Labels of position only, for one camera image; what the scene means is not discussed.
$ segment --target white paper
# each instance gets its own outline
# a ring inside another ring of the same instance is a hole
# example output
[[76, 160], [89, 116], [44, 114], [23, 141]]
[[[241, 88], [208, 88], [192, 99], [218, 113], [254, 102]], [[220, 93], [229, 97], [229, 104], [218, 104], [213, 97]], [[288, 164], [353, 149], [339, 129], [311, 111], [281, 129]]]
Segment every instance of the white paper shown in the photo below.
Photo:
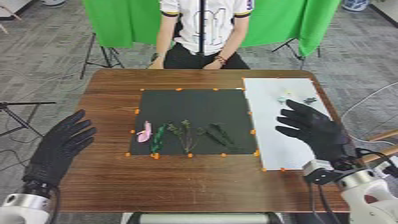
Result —
[[316, 98], [311, 107], [329, 115], [327, 108], [316, 93], [313, 81], [304, 78], [245, 78], [245, 97], [252, 111], [252, 123], [261, 154], [263, 167], [268, 170], [302, 169], [304, 164], [314, 159], [307, 144], [284, 136], [275, 126], [281, 109], [289, 109], [279, 98], [304, 103], [307, 98]]

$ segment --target green screen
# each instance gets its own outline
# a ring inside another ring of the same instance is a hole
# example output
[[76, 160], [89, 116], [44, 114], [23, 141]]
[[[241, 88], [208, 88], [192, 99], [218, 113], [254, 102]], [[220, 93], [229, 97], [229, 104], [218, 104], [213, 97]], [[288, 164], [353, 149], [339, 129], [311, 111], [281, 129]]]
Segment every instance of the green screen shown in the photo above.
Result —
[[[133, 42], [156, 44], [158, 2], [160, 0], [83, 0], [103, 47], [131, 47]], [[297, 38], [300, 55], [309, 56], [320, 46], [337, 5], [339, 0], [256, 0], [241, 47]]]

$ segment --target white t-shirt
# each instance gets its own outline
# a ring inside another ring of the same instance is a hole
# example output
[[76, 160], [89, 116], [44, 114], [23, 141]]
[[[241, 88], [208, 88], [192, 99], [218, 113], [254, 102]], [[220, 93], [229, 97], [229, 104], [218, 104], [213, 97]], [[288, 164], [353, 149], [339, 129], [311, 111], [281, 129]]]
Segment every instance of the white t-shirt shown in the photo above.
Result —
[[[183, 29], [174, 41], [183, 44], [190, 53], [199, 52], [199, 0], [160, 0], [165, 16], [181, 16]], [[204, 55], [215, 54], [225, 45], [233, 32], [233, 18], [250, 15], [254, 0], [206, 0], [204, 13]]]

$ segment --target person's arm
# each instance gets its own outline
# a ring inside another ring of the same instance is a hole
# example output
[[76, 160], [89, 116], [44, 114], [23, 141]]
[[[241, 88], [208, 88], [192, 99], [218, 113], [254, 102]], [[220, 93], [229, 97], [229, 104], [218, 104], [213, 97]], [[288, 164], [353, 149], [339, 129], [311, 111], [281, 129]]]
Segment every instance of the person's arm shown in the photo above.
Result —
[[[218, 56], [224, 58], [225, 61], [240, 48], [241, 42], [245, 40], [247, 30], [249, 30], [249, 16], [245, 18], [234, 18], [234, 29], [227, 39], [225, 46], [218, 54]], [[213, 63], [209, 63], [204, 66], [204, 69], [220, 69], [220, 68], [222, 63], [215, 59]]]
[[174, 16], [174, 17], [165, 16], [165, 15], [162, 16], [158, 39], [156, 39], [158, 58], [153, 61], [149, 69], [163, 69], [165, 54], [167, 54], [167, 50], [170, 47], [176, 22], [177, 22], [177, 16]]

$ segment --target black glove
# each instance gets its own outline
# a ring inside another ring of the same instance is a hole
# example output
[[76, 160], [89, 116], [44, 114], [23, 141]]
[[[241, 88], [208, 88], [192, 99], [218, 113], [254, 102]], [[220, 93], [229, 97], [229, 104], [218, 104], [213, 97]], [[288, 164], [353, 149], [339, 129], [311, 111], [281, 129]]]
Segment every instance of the black glove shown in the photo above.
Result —
[[284, 117], [277, 117], [277, 121], [295, 129], [282, 126], [277, 126], [275, 129], [307, 143], [316, 159], [332, 162], [345, 157], [343, 145], [348, 143], [341, 126], [309, 106], [291, 100], [286, 101], [286, 104], [293, 111], [282, 109]]
[[94, 141], [96, 128], [90, 121], [82, 120], [85, 111], [80, 110], [55, 125], [39, 144], [30, 164], [25, 169], [23, 181], [41, 181], [53, 187], [58, 186], [73, 158]]

